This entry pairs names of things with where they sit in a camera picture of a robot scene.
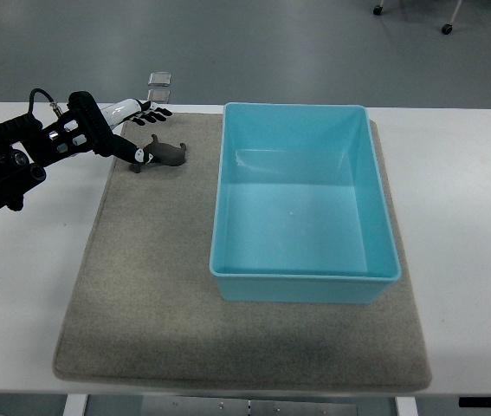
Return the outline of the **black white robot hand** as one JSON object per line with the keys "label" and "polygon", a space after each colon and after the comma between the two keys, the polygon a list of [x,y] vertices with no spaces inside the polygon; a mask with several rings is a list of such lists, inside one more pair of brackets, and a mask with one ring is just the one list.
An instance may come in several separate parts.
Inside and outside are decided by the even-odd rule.
{"label": "black white robot hand", "polygon": [[[112,130],[126,121],[144,126],[146,122],[166,121],[168,117],[172,116],[169,109],[160,107],[153,101],[136,99],[126,99],[114,103],[102,108],[101,113]],[[143,165],[159,161],[159,158],[153,155],[152,143],[141,148],[119,135],[114,135],[109,146],[112,155],[131,164]]]}

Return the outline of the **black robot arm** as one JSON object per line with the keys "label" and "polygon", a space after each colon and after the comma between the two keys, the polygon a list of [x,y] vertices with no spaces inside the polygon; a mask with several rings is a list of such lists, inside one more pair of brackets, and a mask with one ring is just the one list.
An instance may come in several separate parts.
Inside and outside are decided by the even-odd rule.
{"label": "black robot arm", "polygon": [[77,153],[114,153],[115,135],[93,96],[86,91],[68,97],[68,110],[44,126],[29,110],[0,123],[0,209],[23,208],[24,194],[47,177],[45,168]]}

